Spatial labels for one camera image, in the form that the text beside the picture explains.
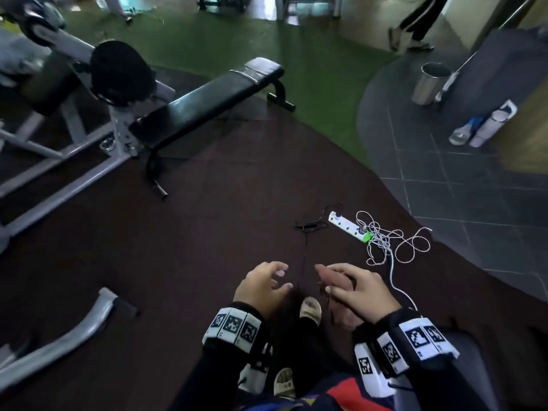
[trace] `left hand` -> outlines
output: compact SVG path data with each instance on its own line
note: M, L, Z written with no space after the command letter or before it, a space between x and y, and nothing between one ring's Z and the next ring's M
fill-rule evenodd
M293 288L293 284L286 283L277 290L273 289L278 282L272 277L283 277L287 268L289 266L286 263L279 261L263 262L257 265L255 269L247 273L236 289L234 301L249 304L255 307L265 319L269 318Z

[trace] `slipper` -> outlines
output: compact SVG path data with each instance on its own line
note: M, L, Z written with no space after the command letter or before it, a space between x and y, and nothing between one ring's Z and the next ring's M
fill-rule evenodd
M389 27L388 29L388 44L390 46L390 50L393 52L397 52L400 49L400 42L395 43L394 37L392 36L392 32L394 31L394 27Z
M299 317L308 317L314 320L314 323L319 326L322 321L322 306L314 297L306 297L301 304Z
M291 368L283 368L274 379L274 395L276 397L296 398L295 385L293 384L293 371Z
M431 52L434 50L434 46L430 43L424 43L421 46L408 47L407 50L410 52Z

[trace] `black pants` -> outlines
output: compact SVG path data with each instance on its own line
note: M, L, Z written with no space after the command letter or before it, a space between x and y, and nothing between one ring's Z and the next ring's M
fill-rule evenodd
M438 19L447 0L426 0L400 24L401 30L413 33L414 41L421 41Z
M297 398L333 373L352 373L352 365L335 352L313 320L303 317L284 340L279 368L291 368Z

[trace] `foot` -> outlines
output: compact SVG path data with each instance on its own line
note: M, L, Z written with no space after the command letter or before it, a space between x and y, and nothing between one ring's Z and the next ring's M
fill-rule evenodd
M309 319L314 320L314 323L319 326L319 323L322 320L322 306L319 305L318 300L314 297L306 297L301 304L299 317L308 317Z
M400 49L400 40L402 38L402 30L399 27L395 29L390 27L388 29L388 44L390 45L390 50L397 52Z
M274 395L277 397L296 398L295 385L293 384L293 371L291 368L283 368L274 379Z
M430 43L425 43L423 41L411 40L409 46L407 46L407 50L414 52L429 52L431 50L434 50L434 46L432 46Z

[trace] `black bench pad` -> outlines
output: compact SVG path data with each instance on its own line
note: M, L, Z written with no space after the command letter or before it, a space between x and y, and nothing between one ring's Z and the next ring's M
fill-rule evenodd
M257 57L140 118L129 130L154 153L277 82L283 74L277 63Z

